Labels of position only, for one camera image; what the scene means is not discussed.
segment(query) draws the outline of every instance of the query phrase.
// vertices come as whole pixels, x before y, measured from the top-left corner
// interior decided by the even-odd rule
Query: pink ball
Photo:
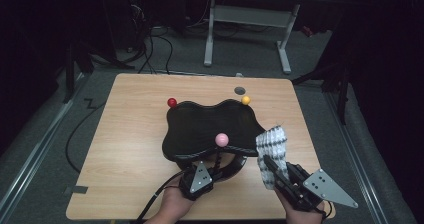
[[[228,145],[228,136],[224,133],[219,133],[218,135],[216,135],[215,137],[215,143],[216,145],[220,146],[220,147],[225,147]]]

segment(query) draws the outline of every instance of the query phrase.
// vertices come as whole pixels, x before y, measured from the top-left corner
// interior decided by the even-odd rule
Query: red ball
[[[177,106],[177,100],[175,98],[169,98],[168,99],[168,106],[171,108],[174,108]]]

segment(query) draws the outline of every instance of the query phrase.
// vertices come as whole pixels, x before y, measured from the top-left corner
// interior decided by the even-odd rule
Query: person's right hand
[[[275,193],[280,199],[281,204],[283,204],[284,209],[286,210],[286,221],[287,224],[320,224],[322,222],[322,214],[316,211],[303,212],[295,210],[292,205],[287,201],[284,195],[274,189]],[[321,211],[324,210],[324,202],[321,202],[317,208]]]

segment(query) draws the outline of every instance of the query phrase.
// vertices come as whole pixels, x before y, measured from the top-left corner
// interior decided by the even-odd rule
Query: background table
[[[296,94],[289,80],[239,77],[120,74],[117,76],[74,193],[70,219],[136,219],[153,193],[179,171],[164,158],[162,141],[168,129],[167,100],[216,105],[240,100],[236,87],[246,89],[250,106],[266,130],[282,125],[287,160],[312,173],[319,162]],[[161,197],[146,218],[159,207]],[[275,193],[265,189],[256,158],[248,158],[233,178],[216,183],[198,199],[184,219],[276,219],[284,209]]]

